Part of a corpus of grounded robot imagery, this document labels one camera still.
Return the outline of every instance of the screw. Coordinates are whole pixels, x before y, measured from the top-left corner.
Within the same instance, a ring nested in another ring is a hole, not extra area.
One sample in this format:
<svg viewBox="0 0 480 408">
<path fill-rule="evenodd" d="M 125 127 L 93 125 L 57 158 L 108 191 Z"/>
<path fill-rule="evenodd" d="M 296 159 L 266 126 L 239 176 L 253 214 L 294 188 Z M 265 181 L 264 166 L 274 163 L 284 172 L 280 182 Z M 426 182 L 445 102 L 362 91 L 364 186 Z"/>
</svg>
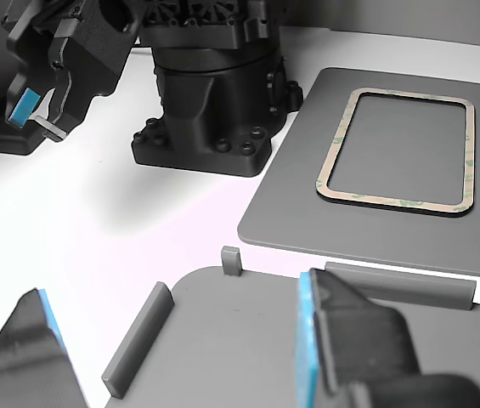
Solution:
<svg viewBox="0 0 480 408">
<path fill-rule="evenodd" d="M 230 151 L 231 146 L 230 146 L 230 143 L 228 142 L 228 140 L 220 139 L 215 144 L 215 148 L 220 153 L 226 153 L 227 151 Z"/>
<path fill-rule="evenodd" d="M 158 128 L 158 119 L 151 117 L 150 119 L 147 119 L 147 122 L 145 122 L 145 124 L 149 129 L 156 129 Z"/>
<path fill-rule="evenodd" d="M 157 146 L 163 146 L 167 141 L 168 139 L 165 134 L 156 134 L 153 138 L 153 143 L 155 143 Z"/>
<path fill-rule="evenodd" d="M 143 143 L 145 141 L 145 135 L 141 132 L 134 134 L 134 143 Z"/>
<path fill-rule="evenodd" d="M 70 17 L 72 19 L 78 19 L 81 17 L 81 6 L 75 6 L 71 11 L 70 11 Z"/>
<path fill-rule="evenodd" d="M 245 142 L 241 146 L 241 154 L 244 156 L 250 156 L 255 153 L 255 145 L 252 142 Z"/>
<path fill-rule="evenodd" d="M 251 137 L 254 139 L 263 139 L 267 134 L 268 132 L 263 127 L 255 126 L 251 129 Z"/>
<path fill-rule="evenodd" d="M 62 68 L 64 68 L 64 66 L 60 64 L 59 61 L 56 61 L 56 60 L 51 63 L 51 66 L 53 67 L 54 70 L 61 70 Z"/>
</svg>

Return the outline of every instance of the bolt head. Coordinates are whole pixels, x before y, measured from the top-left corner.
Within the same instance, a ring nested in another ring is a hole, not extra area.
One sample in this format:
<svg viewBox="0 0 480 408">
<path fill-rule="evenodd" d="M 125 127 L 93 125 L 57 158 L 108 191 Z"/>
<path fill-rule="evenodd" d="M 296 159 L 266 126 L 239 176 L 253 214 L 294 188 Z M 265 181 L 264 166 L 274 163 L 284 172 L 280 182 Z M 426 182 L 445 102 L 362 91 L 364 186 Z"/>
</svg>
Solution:
<svg viewBox="0 0 480 408">
<path fill-rule="evenodd" d="M 153 138 L 153 142 L 157 146 L 163 146 L 167 143 L 168 139 L 165 134 L 156 134 Z"/>
<path fill-rule="evenodd" d="M 134 143 L 143 143 L 145 141 L 145 135 L 141 132 L 134 134 Z"/>
<path fill-rule="evenodd" d="M 255 126 L 251 129 L 251 137 L 254 139 L 263 139 L 268 134 L 264 127 Z"/>
<path fill-rule="evenodd" d="M 155 119 L 154 117 L 151 117 L 150 119 L 145 122 L 145 125 L 147 125 L 147 128 L 149 129 L 156 129 L 158 128 L 158 119 Z"/>
<path fill-rule="evenodd" d="M 244 142 L 241 145 L 241 154 L 244 156 L 251 156 L 255 153 L 255 145 L 252 142 Z"/>
<path fill-rule="evenodd" d="M 228 140 L 220 139 L 215 144 L 215 148 L 219 153 L 226 153 L 227 151 L 230 151 L 232 146 L 230 146 L 230 142 Z"/>
</svg>

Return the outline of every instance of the gray raised edge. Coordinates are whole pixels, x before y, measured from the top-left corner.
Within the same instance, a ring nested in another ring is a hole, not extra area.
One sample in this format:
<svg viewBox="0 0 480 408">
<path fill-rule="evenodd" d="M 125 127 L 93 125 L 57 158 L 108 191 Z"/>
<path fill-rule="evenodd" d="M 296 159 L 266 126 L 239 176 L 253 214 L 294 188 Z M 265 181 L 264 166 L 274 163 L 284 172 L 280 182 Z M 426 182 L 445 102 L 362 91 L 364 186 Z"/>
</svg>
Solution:
<svg viewBox="0 0 480 408">
<path fill-rule="evenodd" d="M 157 282 L 102 375 L 112 397 L 126 395 L 173 306 L 169 289 Z"/>
<path fill-rule="evenodd" d="M 366 297 L 439 308 L 470 310 L 474 280 L 411 274 L 386 269 L 327 262 L 325 270 L 359 289 Z"/>
<path fill-rule="evenodd" d="M 288 24 L 480 45 L 480 0 L 302 0 Z"/>
<path fill-rule="evenodd" d="M 225 275 L 241 276 L 243 266 L 241 265 L 240 249 L 235 246 L 223 246 L 221 250 L 221 261 Z"/>
</svg>

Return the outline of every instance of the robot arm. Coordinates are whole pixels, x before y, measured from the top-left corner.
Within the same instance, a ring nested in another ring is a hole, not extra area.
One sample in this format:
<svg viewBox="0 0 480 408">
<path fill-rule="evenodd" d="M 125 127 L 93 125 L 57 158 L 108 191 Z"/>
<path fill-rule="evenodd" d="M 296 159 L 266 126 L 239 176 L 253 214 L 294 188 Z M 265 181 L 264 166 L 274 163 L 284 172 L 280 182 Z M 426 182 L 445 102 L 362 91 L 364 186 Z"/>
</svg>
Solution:
<svg viewBox="0 0 480 408">
<path fill-rule="evenodd" d="M 20 72 L 8 90 L 6 120 L 22 128 L 53 92 L 46 137 L 61 141 L 83 122 L 94 96 L 112 94 L 138 35 L 144 2 L 14 0 L 3 20 Z"/>
<path fill-rule="evenodd" d="M 20 72 L 6 120 L 22 128 L 52 91 L 48 118 L 35 120 L 49 139 L 63 140 L 94 96 L 114 92 L 139 37 L 153 50 L 164 116 L 134 135 L 136 162 L 254 176 L 270 139 L 303 102 L 280 51 L 291 3 L 13 0 L 3 25 Z"/>
</svg>

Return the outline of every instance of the rectangular gasket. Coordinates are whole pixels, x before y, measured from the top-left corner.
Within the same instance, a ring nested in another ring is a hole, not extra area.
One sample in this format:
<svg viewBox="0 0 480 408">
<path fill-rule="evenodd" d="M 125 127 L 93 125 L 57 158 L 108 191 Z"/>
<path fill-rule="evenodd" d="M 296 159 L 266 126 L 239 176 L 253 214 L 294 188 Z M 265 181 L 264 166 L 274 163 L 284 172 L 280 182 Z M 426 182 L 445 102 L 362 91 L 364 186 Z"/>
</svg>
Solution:
<svg viewBox="0 0 480 408">
<path fill-rule="evenodd" d="M 408 201 L 399 198 L 379 197 L 374 195 L 363 195 L 347 193 L 343 191 L 334 191 L 329 187 L 329 180 L 332 171 L 337 163 L 338 156 L 345 142 L 347 131 L 351 122 L 357 104 L 362 96 L 381 96 L 391 98 L 422 99 L 425 101 L 444 102 L 453 105 L 464 106 L 466 110 L 466 132 L 465 132 L 465 159 L 464 159 L 464 178 L 462 189 L 462 201 L 455 205 L 440 204 L 435 202 Z M 443 215 L 446 217 L 459 217 L 467 213 L 474 204 L 474 174 L 475 174 L 475 110 L 474 105 L 462 98 L 447 96 L 436 96 L 424 93 L 411 93 L 378 88 L 359 88 L 351 93 L 346 109 L 343 113 L 340 125 L 330 145 L 325 162 L 317 178 L 317 192 L 325 199 L 335 202 L 344 202 L 359 206 L 368 207 L 387 207 L 392 210 L 407 211 L 412 213 L 430 213 L 433 215 Z"/>
</svg>

